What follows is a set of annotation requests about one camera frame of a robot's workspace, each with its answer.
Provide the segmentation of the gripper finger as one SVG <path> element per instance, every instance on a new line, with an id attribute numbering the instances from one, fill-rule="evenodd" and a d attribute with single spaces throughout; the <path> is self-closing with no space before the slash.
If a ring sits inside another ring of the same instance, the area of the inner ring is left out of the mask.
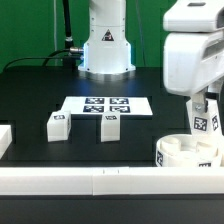
<path id="1" fill-rule="evenodd" d="M 208 101 L 206 99 L 206 93 L 200 91 L 191 96 L 192 110 L 196 114 L 204 114 L 208 110 Z"/>
<path id="2" fill-rule="evenodd" d="M 209 99 L 219 100 L 222 90 L 222 82 L 216 81 L 207 88 L 206 97 Z"/>

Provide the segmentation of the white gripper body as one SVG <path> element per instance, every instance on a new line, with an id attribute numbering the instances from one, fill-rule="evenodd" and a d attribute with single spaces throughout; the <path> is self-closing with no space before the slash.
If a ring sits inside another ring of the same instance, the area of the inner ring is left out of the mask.
<path id="1" fill-rule="evenodd" d="M 191 96 L 224 78 L 224 0 L 177 0 L 164 14 L 163 81 Z"/>

